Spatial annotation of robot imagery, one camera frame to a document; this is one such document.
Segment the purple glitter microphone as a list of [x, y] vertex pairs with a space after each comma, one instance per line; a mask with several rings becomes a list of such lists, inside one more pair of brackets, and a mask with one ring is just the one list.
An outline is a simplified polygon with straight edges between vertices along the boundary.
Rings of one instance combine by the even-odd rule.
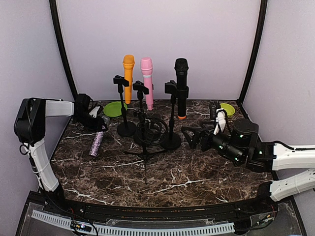
[[[104, 122], [108, 123], [109, 125], [110, 118], [108, 116], [104, 115], [102, 116], [102, 119], [104, 120]], [[90, 156], [96, 157], [98, 155], [99, 148], [102, 143], [105, 132], [107, 132], [107, 130], [101, 130], [101, 131], [96, 132], [96, 135], [94, 137], [94, 140], [93, 140], [90, 152], [89, 152]]]

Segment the black tripod shock-mount stand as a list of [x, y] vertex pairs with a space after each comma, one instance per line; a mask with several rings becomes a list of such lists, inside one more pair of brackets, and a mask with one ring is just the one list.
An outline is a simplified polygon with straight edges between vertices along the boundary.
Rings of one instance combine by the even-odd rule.
[[157, 117], [150, 117], [142, 110], [135, 111], [134, 116], [139, 119], [139, 123], [136, 126], [136, 132], [134, 134], [134, 141], [140, 141], [142, 152], [136, 153], [124, 151], [124, 154], [136, 155], [143, 160], [145, 184], [148, 184], [147, 162], [155, 155], [165, 153], [166, 150], [163, 149], [160, 151], [148, 152], [147, 147], [160, 145], [165, 140], [168, 128], [163, 120]]

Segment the black microphone orange base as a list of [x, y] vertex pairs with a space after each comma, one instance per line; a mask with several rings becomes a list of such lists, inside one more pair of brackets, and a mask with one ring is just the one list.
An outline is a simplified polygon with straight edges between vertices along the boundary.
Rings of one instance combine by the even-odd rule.
[[186, 100], [189, 94], [187, 86], [188, 61], [185, 58], [178, 58], [175, 61], [175, 72], [177, 79], [177, 99], [178, 99], [178, 117], [186, 118]]

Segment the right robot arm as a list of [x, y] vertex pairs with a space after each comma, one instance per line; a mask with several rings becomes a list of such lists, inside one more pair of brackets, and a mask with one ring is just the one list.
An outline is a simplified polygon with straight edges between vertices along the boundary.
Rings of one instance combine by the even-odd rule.
[[245, 118], [234, 121], [203, 121], [198, 127], [182, 126], [181, 132], [191, 149], [200, 145], [202, 151], [215, 149], [234, 166], [242, 166], [256, 173], [273, 173], [285, 169], [304, 169], [291, 177], [261, 184], [258, 197], [251, 203], [255, 213], [262, 213], [270, 199], [278, 202], [288, 196], [315, 187], [315, 147], [290, 146], [281, 141], [262, 142], [259, 126]]

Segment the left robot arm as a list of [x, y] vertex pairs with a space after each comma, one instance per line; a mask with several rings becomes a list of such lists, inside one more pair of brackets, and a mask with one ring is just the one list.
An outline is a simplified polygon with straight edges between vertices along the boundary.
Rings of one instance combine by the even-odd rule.
[[74, 102], [61, 99], [25, 98], [19, 108], [14, 123], [14, 133], [21, 143], [21, 148], [28, 155], [32, 171], [36, 175], [40, 187], [49, 192], [61, 191], [45, 147], [46, 118], [72, 117], [86, 129], [94, 132], [108, 128], [105, 120], [98, 115], [100, 106], [90, 108], [91, 98], [79, 94]]

